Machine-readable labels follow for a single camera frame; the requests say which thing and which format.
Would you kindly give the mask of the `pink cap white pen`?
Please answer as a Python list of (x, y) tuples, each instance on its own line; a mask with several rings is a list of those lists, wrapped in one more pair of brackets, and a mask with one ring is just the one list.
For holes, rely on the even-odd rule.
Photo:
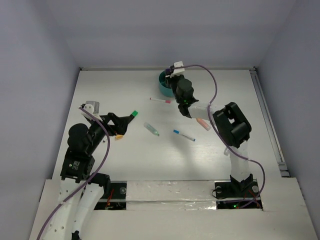
[(150, 97), (149, 100), (154, 101), (154, 102), (166, 103), (166, 104), (170, 104), (171, 103), (170, 100), (158, 99), (158, 98), (152, 98), (152, 97)]

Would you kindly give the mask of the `blue cap white pen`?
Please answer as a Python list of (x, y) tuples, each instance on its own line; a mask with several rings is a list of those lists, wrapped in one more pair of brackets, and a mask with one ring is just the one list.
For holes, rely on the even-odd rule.
[(196, 139), (195, 139), (194, 137), (189, 136), (189, 135), (187, 135), (187, 134), (185, 134), (185, 133), (183, 133), (183, 132), (181, 132), (181, 131), (179, 131), (179, 130), (174, 129), (173, 132), (174, 132), (175, 134), (183, 137), (183, 138), (186, 138), (186, 139), (192, 141), (192, 142), (195, 142), (195, 141), (196, 141)]

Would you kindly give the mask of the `orange tip clear highlighter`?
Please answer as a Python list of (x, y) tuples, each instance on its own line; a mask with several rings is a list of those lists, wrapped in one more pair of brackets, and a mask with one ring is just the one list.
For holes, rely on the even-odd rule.
[(224, 154), (225, 156), (228, 156), (228, 155), (230, 154), (229, 149), (228, 149), (227, 147), (225, 148), (223, 154)]

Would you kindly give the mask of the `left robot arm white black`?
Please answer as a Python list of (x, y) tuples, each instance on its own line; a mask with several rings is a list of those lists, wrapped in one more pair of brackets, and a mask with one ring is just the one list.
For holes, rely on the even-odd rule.
[(129, 123), (137, 116), (118, 117), (114, 113), (98, 115), (90, 104), (80, 107), (90, 123), (73, 125), (68, 131), (68, 148), (60, 172), (58, 204), (44, 222), (39, 240), (80, 240), (93, 210), (124, 210), (126, 182), (112, 182), (110, 176), (93, 171), (94, 151), (101, 141), (126, 133)]

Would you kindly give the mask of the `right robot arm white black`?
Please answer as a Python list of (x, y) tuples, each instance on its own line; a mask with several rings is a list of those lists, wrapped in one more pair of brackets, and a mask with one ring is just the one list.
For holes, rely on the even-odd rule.
[(249, 168), (248, 140), (252, 127), (239, 106), (230, 102), (224, 107), (208, 106), (194, 98), (194, 89), (184, 75), (165, 76), (165, 85), (173, 92), (180, 113), (190, 119), (208, 120), (222, 142), (224, 154), (231, 163), (230, 181), (215, 184), (219, 199), (241, 198), (253, 186), (253, 175)]

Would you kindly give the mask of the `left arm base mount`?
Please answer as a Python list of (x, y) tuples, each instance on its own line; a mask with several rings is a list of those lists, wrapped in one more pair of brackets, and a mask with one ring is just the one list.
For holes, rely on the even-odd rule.
[(126, 210), (127, 208), (127, 182), (112, 181), (110, 191), (105, 194), (95, 205), (94, 210)]

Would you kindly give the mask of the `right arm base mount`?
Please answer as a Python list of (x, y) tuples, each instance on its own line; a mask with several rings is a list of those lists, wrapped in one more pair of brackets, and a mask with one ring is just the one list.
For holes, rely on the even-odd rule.
[(230, 181), (215, 181), (211, 195), (218, 210), (263, 209), (258, 183), (254, 180), (245, 190), (238, 190)]

